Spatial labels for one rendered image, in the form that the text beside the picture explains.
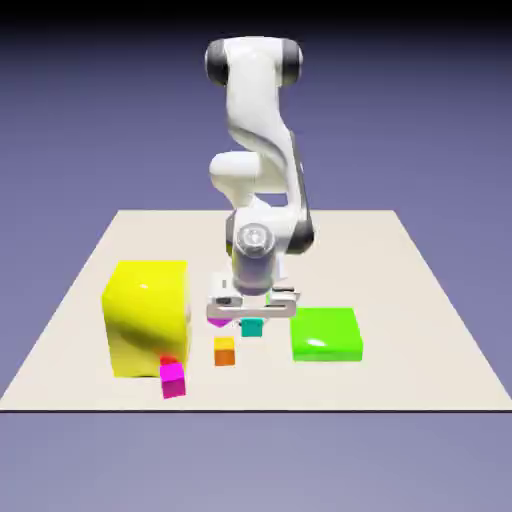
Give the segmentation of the large yellow box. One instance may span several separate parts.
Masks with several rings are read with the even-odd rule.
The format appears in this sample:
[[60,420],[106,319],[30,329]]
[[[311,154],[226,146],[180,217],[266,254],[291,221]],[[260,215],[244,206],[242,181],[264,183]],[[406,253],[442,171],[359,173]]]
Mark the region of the large yellow box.
[[118,261],[101,305],[115,377],[157,377],[164,359],[188,363],[191,312],[186,261]]

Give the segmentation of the small magenta cube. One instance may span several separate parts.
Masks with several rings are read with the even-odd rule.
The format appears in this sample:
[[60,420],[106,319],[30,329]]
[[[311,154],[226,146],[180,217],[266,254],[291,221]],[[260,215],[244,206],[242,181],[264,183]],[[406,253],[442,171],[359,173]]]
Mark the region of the small magenta cube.
[[185,372],[180,362],[160,366],[160,383],[164,399],[186,395]]

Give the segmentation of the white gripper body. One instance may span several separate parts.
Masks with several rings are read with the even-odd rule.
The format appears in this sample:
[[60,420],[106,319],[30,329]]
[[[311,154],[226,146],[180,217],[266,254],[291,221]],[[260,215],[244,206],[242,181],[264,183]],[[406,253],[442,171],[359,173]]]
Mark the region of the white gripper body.
[[263,305],[251,306],[244,302],[247,296],[230,290],[210,299],[206,316],[209,319],[290,318],[296,314],[299,298],[300,293],[295,289],[277,287],[265,295]]

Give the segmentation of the small orange cube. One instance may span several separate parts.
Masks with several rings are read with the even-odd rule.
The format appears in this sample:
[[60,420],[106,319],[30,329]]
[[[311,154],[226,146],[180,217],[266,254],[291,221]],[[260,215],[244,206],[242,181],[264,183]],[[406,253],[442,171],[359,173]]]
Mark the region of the small orange cube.
[[214,338],[214,363],[216,366],[235,364],[235,342],[233,337]]

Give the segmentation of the large green box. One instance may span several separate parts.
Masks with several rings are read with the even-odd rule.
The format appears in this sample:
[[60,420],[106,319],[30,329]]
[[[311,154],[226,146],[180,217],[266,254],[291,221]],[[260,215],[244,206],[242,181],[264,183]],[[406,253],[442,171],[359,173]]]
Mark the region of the large green box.
[[348,307],[300,307],[290,319],[294,361],[359,362],[364,343]]

